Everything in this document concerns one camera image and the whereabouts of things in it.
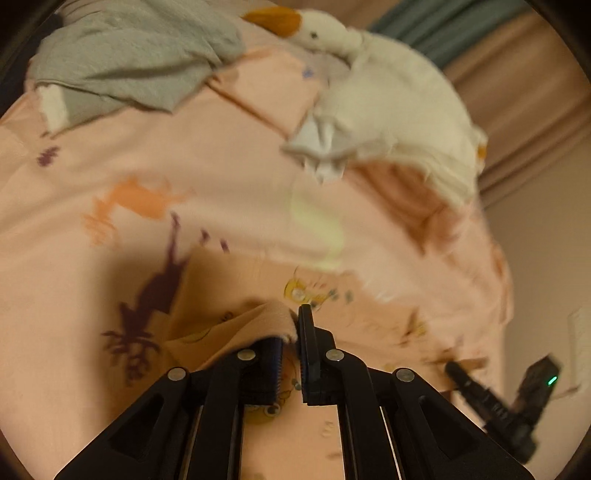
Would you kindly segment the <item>white power strip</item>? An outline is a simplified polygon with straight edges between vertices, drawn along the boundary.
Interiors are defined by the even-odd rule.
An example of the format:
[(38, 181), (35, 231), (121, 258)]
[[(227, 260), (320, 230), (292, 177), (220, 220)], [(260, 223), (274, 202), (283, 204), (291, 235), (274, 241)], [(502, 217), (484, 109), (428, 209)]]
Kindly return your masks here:
[(590, 387), (590, 316), (579, 308), (568, 316), (572, 386), (580, 392)]

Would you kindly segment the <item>pink printed duvet cover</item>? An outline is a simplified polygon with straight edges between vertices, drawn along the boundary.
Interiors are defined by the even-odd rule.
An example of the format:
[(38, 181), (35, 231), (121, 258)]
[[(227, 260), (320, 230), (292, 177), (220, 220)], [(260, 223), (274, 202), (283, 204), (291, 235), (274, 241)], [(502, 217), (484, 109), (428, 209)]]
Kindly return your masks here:
[(422, 251), (351, 182), (283, 153), (321, 88), (266, 35), (172, 113), (57, 137), (35, 93), (1, 120), (1, 429), (50, 479), (173, 365), (196, 369), (303, 303), (370, 367), (438, 389), (447, 359), (500, 389), (504, 255), (472, 205)]

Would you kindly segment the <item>pink folded garment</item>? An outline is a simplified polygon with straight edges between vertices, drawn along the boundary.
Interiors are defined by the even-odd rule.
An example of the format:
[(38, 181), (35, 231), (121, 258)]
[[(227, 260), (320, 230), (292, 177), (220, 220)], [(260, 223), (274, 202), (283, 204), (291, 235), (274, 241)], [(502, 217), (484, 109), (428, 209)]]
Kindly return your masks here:
[(449, 254), (466, 231), (472, 204), (451, 206), (412, 167), (374, 161), (349, 168), (346, 179), (404, 227), (422, 251)]

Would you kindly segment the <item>white folded garment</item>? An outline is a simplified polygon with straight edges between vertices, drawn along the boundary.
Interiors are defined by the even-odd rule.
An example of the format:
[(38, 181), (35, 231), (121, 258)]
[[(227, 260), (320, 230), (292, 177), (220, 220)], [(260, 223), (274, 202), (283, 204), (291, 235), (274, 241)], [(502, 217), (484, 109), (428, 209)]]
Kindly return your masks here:
[(370, 161), (411, 167), (460, 208), (476, 194), (487, 143), (453, 90), (431, 96), (392, 81), (348, 80), (322, 92), (284, 150), (301, 157), (320, 181)]

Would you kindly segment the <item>beige curtain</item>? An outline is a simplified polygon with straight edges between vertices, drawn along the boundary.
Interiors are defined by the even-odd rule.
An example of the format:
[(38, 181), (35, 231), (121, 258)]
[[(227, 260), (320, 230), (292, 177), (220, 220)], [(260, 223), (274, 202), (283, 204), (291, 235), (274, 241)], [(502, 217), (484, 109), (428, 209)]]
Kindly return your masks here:
[[(473, 123), (488, 138), (476, 194), (469, 203), (478, 198), (479, 178), (487, 171), (488, 159), (506, 153), (520, 158), (537, 154), (554, 144), (559, 121), (576, 128), (589, 120), (586, 85), (577, 75), (567, 71), (551, 74), (549, 68), (549, 63), (543, 62), (532, 72), (516, 73), (509, 81), (493, 75), (474, 89), (456, 90)], [(287, 153), (300, 159), (315, 177), (301, 157)]]

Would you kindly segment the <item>white goose plush toy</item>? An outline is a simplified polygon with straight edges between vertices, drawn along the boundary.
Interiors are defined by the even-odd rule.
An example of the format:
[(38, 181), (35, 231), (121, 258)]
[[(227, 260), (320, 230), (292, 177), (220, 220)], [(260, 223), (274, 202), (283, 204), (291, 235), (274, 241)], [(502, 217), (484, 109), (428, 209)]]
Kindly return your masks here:
[(348, 73), (332, 81), (325, 90), (348, 80), (380, 86), (392, 81), (431, 96), (453, 90), (462, 101), (449, 79), (420, 52), (382, 35), (346, 27), (328, 13), (274, 6), (250, 11), (242, 18), (308, 51), (326, 53), (346, 62)]

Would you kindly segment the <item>grey garment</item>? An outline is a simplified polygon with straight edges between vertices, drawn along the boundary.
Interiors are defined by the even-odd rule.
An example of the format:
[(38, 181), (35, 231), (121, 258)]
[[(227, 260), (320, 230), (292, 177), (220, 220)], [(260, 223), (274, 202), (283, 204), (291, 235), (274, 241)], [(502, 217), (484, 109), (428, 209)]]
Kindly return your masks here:
[(50, 135), (126, 106), (172, 112), (245, 53), (204, 1), (72, 1), (61, 14), (29, 69)]

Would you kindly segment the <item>teal curtain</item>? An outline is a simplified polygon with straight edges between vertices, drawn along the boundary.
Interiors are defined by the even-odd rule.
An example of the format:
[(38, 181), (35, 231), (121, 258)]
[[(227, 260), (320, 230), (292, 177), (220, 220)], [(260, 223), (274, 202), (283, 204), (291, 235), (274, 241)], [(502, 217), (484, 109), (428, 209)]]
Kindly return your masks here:
[(409, 45), (443, 69), (529, 8), (521, 0), (404, 0), (370, 32)]

